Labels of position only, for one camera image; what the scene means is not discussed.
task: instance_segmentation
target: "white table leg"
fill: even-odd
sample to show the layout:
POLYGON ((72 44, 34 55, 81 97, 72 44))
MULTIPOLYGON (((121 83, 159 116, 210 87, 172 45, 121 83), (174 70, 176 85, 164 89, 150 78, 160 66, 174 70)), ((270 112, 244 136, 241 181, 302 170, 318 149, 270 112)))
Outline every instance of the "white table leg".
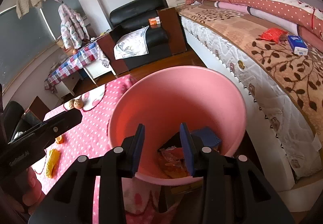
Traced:
POLYGON ((114 69, 112 68, 112 66, 110 65, 111 71, 114 75, 117 75, 116 72, 114 71, 114 69))
POLYGON ((96 84, 96 82, 94 81, 93 77, 91 76, 90 72, 86 69, 86 67, 83 67, 83 69, 85 70, 85 72, 88 74, 88 77, 90 77, 90 79, 92 80, 92 82, 95 84, 96 87, 98 87, 98 85, 96 84))

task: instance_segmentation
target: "wooden floor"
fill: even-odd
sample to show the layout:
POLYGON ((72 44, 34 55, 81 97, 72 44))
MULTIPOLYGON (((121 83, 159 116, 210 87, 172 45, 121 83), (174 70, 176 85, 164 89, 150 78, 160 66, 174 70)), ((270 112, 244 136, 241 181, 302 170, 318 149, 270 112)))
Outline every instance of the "wooden floor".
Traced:
MULTIPOLYGON (((128 74, 131 74, 135 79, 140 80, 144 78, 145 76, 152 74, 156 71, 173 67, 173 66, 182 66, 182 65, 194 65, 194 66, 204 66, 204 63, 202 60, 197 56, 197 54, 191 49, 187 52, 180 53, 178 55, 174 55, 171 57, 164 58, 162 60, 140 66, 138 68, 135 68, 131 71, 124 72, 120 75, 117 75, 115 77, 112 72, 106 73, 102 76, 100 76, 97 80, 96 83, 98 86, 106 84, 110 81, 113 81, 114 79, 118 77, 122 77, 128 74)), ((66 95, 63 99, 64 102, 69 101, 72 98, 75 98, 79 95, 82 95, 92 89, 94 89, 96 86, 95 84, 91 81, 89 77, 86 77, 83 81, 79 81, 75 88, 74 88, 74 93, 75 96, 72 96, 71 94, 66 95)))

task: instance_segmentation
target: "gray window blind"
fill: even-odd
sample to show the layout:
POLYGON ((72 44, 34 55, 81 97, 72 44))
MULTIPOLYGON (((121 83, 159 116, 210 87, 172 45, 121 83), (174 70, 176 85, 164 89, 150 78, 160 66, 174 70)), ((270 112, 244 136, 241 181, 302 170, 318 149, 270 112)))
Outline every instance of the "gray window blind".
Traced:
MULTIPOLYGON (((82 9, 82 6, 79 0, 63 0, 65 4, 67 4, 72 9, 76 10, 82 17, 85 16, 85 13, 82 9)), ((61 36, 60 24, 61 19, 59 17, 58 8, 61 3, 56 2, 54 0, 47 0, 43 3, 43 13, 47 20, 49 27, 51 28, 55 38, 59 38, 61 36)))
POLYGON ((36 8, 18 19, 16 7, 0 15, 0 83, 3 88, 54 39, 36 8))

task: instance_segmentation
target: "pink bowl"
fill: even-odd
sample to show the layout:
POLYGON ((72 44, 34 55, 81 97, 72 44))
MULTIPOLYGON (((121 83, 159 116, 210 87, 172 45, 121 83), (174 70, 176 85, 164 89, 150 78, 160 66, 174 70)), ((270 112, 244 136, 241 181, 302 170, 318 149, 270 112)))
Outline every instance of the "pink bowl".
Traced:
POLYGON ((221 154, 232 156, 245 132, 246 110, 238 88, 225 76, 198 66, 177 66, 146 76, 119 100, 109 123, 113 147, 146 134, 136 177, 158 185, 183 185, 200 178, 169 179, 157 163, 157 149, 186 122, 189 130, 209 126, 222 139, 221 154))

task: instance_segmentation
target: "wall trim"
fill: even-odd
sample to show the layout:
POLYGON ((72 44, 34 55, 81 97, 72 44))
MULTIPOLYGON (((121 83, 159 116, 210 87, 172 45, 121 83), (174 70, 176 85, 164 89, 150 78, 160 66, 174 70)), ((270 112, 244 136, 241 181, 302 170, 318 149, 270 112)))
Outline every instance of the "wall trim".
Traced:
POLYGON ((60 49, 57 44, 52 44, 48 49, 43 51, 35 59, 33 59, 4 89, 3 106, 5 107, 10 101, 14 93, 27 79, 27 77, 48 57, 50 57, 56 50, 60 49))

